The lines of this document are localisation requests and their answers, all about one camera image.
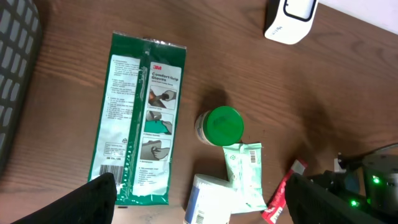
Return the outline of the green white package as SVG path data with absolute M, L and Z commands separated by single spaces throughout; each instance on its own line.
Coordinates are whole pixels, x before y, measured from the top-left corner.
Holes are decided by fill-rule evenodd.
M 114 32 L 88 178 L 120 206 L 167 205 L 187 49 Z

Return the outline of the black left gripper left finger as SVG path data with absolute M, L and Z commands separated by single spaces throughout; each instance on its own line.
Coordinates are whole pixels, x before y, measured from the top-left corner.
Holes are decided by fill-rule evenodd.
M 12 224 L 111 224 L 117 190 L 106 172 Z

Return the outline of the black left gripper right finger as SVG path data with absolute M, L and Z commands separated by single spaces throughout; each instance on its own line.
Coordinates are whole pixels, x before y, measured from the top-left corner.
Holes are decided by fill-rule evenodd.
M 383 224 L 299 174 L 287 181 L 285 201 L 294 223 Z

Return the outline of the red stick sachet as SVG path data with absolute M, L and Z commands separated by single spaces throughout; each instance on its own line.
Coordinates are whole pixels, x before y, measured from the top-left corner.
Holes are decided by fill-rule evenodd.
M 302 175 L 307 168 L 307 163 L 301 159 L 296 159 L 289 171 L 284 175 L 280 182 L 274 196 L 271 198 L 271 202 L 267 205 L 267 209 L 262 212 L 262 218 L 269 224 L 276 224 L 279 215 L 282 213 L 286 206 L 285 201 L 285 186 L 290 176 L 293 173 Z

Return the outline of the green cap bottle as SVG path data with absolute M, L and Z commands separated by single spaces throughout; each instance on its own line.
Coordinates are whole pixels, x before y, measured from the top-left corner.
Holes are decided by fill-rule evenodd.
M 203 144 L 230 146 L 241 140 L 244 120 L 233 107 L 220 106 L 199 115 L 194 129 L 197 138 Z

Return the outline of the white plastic cup container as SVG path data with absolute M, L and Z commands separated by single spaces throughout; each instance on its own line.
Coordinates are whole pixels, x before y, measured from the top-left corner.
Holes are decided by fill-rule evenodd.
M 236 191 L 226 180 L 195 174 L 184 224 L 228 224 Z

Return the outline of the teal wet wipes pack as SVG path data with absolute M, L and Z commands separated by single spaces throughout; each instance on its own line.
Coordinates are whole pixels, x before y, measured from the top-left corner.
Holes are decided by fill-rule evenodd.
M 236 143 L 224 146 L 226 170 L 234 189 L 232 214 L 263 211 L 267 208 L 262 195 L 262 144 Z

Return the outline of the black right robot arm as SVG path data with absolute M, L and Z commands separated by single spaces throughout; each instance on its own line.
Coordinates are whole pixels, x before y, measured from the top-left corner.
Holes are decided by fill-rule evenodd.
M 387 153 L 396 148 L 395 142 L 353 156 L 339 153 L 333 172 L 308 179 L 353 208 L 384 223 L 397 223 L 397 156 Z

